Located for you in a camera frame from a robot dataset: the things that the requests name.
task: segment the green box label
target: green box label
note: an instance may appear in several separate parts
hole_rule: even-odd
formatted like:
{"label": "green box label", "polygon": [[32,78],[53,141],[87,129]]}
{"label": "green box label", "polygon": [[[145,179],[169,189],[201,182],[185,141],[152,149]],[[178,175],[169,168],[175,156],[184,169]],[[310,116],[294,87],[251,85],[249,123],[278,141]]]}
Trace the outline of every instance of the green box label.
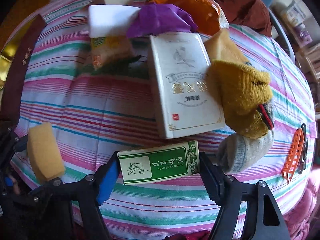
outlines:
{"label": "green box label", "polygon": [[119,152],[124,184],[140,184],[198,173],[197,142]]}

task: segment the white sponge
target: white sponge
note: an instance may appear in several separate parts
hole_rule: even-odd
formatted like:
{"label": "white sponge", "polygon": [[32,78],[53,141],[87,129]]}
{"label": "white sponge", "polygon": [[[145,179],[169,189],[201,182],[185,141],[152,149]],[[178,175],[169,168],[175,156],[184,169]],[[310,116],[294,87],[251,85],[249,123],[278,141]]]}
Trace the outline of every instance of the white sponge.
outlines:
{"label": "white sponge", "polygon": [[89,36],[99,38],[125,35],[140,8],[126,5],[89,6]]}

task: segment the yellow sponge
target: yellow sponge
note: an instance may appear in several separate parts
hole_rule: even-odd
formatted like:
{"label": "yellow sponge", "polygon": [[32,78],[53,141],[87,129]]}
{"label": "yellow sponge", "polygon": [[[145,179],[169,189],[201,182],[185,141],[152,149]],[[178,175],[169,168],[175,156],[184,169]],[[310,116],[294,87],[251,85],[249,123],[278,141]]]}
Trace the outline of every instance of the yellow sponge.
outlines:
{"label": "yellow sponge", "polygon": [[64,174],[65,167],[49,122],[29,129],[27,152],[40,183]]}

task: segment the orange bag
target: orange bag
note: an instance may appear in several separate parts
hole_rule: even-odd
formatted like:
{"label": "orange bag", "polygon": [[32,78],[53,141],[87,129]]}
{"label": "orange bag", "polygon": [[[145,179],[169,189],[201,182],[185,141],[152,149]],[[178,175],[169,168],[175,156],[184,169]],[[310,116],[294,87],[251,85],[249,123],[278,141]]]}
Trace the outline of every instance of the orange bag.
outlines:
{"label": "orange bag", "polygon": [[229,28],[229,23],[214,0],[152,0],[155,3],[174,4],[191,15],[198,25],[198,32],[215,35],[222,28]]}

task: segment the striped bedsheet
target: striped bedsheet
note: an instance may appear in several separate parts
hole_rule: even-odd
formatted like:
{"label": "striped bedsheet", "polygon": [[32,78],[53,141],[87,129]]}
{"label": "striped bedsheet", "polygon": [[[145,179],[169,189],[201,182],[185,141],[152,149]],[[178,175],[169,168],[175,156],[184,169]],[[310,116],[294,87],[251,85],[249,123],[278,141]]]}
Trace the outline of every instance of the striped bedsheet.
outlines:
{"label": "striped bedsheet", "polygon": [[[148,39],[134,40],[134,48],[143,57],[128,71],[90,74],[90,2],[59,0],[24,21],[40,13],[47,26],[30,59],[16,133],[23,136],[29,127],[52,123],[66,167],[62,177],[65,183],[94,173],[115,150],[168,143],[158,137],[156,130],[145,65]],[[236,25],[230,27],[230,36],[254,67],[270,73],[276,117],[273,147],[235,177],[249,183],[266,181],[284,214],[300,200],[313,159],[316,126],[310,89],[303,74],[273,39]],[[301,175],[295,174],[287,185],[281,169],[293,133],[303,122],[309,140],[307,169]],[[187,139],[197,140],[199,150],[214,153],[232,133],[225,127]],[[31,188],[39,185],[25,152],[17,153],[12,165]],[[80,223],[76,202],[73,208]],[[199,175],[135,186],[122,185],[120,176],[110,199],[100,209],[115,239],[163,239],[175,233],[211,230],[219,211]],[[245,209],[243,203],[235,238],[241,234]]]}

